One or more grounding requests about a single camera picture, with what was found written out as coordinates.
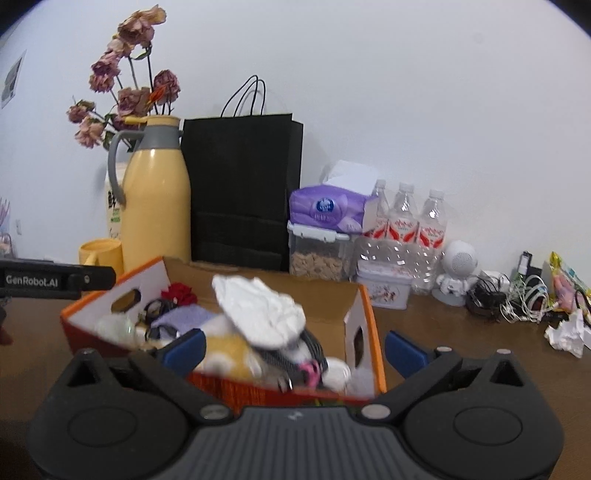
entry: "purple tissue pack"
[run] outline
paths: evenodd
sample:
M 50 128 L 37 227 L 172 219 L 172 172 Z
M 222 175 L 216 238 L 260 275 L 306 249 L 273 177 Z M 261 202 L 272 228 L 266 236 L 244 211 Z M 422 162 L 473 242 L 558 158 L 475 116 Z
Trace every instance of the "purple tissue pack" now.
M 315 185 L 292 192 L 291 223 L 341 233 L 364 233 L 376 225 L 378 198 L 332 185 Z

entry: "crumpled tissue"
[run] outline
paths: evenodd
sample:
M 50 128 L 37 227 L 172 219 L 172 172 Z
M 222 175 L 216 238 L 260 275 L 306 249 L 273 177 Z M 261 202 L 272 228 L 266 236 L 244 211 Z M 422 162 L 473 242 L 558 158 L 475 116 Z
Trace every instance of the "crumpled tissue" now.
M 259 278 L 214 275 L 217 302 L 246 341 L 265 350 L 279 350 L 295 342 L 306 326 L 301 305 L 271 290 Z
M 577 309 L 569 315 L 568 321 L 560 322 L 558 328 L 548 327 L 544 336 L 555 350 L 565 350 L 575 357 L 581 358 L 585 347 L 583 333 L 583 311 Z

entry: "crumpled paper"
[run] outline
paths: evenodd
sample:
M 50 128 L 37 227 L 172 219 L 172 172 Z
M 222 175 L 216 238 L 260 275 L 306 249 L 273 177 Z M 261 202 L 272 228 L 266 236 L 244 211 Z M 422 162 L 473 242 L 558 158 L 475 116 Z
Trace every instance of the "crumpled paper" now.
M 585 348 L 583 332 L 583 311 L 577 309 L 569 315 L 568 320 L 560 322 L 558 328 L 548 327 L 544 336 L 555 350 L 565 350 L 575 357 L 581 358 Z

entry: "white cable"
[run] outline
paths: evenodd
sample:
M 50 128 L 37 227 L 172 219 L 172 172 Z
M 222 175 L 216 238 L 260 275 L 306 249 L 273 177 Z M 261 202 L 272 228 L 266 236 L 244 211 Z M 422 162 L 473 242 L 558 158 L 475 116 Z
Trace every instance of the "white cable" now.
M 534 286 L 529 287 L 530 281 L 537 279 Z M 536 302 L 542 299 L 539 310 L 533 310 Z M 518 304 L 523 311 L 523 315 L 516 314 L 512 304 Z M 501 315 L 509 323 L 515 322 L 534 322 L 540 323 L 544 315 L 554 309 L 555 305 L 550 306 L 548 296 L 548 287 L 544 281 L 537 275 L 531 275 L 524 280 L 517 278 L 509 285 L 507 300 L 501 305 Z

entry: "red flower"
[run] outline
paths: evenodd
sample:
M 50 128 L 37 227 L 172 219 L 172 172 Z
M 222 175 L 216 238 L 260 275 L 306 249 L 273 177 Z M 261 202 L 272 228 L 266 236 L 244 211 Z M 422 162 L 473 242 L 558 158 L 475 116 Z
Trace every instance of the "red flower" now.
M 158 102 L 158 100 L 160 100 L 164 96 L 165 93 L 166 93 L 166 86 L 165 85 L 162 85 L 162 86 L 154 89 L 154 91 L 152 93 L 150 93 L 150 98 L 148 99 L 148 106 L 152 106 L 153 104 Z
M 197 296 L 191 292 L 191 287 L 186 286 L 184 283 L 176 282 L 171 283 L 168 290 L 160 292 L 160 296 L 166 300 L 175 302 L 176 305 L 191 305 L 197 303 Z

